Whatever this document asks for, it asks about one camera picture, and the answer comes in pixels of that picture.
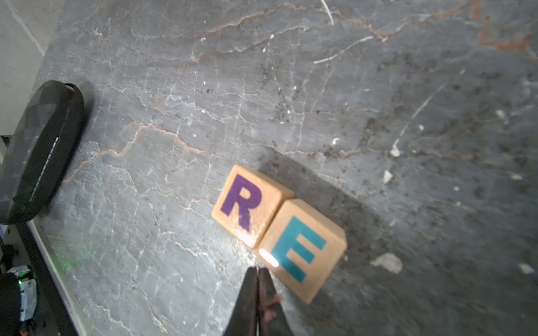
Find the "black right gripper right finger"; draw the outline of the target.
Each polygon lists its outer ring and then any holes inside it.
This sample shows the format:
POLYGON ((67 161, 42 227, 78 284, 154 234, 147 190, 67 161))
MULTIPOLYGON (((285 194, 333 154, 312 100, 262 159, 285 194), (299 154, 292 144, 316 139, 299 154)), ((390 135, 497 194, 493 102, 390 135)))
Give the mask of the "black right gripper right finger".
POLYGON ((277 293, 268 268, 259 269, 258 284, 258 335, 294 336, 282 308, 283 298, 277 293))

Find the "wooden block teal E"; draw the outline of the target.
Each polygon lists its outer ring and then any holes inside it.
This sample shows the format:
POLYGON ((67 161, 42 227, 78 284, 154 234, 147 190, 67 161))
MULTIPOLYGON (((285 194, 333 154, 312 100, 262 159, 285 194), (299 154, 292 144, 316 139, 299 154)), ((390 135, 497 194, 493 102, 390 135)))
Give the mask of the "wooden block teal E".
POLYGON ((310 304, 347 249, 343 228, 300 199, 287 200, 256 254, 305 304, 310 304))

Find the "wooden block purple R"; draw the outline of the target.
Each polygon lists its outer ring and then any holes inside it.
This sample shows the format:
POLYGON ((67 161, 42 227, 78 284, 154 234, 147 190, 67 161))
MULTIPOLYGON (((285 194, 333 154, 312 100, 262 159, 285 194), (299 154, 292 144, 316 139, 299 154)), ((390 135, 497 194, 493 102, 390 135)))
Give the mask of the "wooden block purple R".
POLYGON ((212 210, 212 218, 256 249, 278 209, 295 192, 255 169, 234 165, 212 210))

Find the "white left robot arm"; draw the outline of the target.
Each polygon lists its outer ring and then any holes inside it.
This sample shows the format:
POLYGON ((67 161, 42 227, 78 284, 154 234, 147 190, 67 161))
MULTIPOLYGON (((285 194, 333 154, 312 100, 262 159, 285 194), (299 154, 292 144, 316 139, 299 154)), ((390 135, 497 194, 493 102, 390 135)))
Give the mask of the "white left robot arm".
POLYGON ((76 85, 47 81, 35 92, 1 165, 2 224, 28 222, 50 200, 84 117, 84 97, 76 85))

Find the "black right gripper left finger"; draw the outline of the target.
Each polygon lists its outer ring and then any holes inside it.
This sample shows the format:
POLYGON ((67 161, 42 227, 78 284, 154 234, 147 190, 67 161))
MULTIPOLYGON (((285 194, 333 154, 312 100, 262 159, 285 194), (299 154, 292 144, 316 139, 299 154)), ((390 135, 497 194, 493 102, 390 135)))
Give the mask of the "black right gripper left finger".
POLYGON ((256 336, 259 313, 258 269, 249 267, 223 336, 256 336))

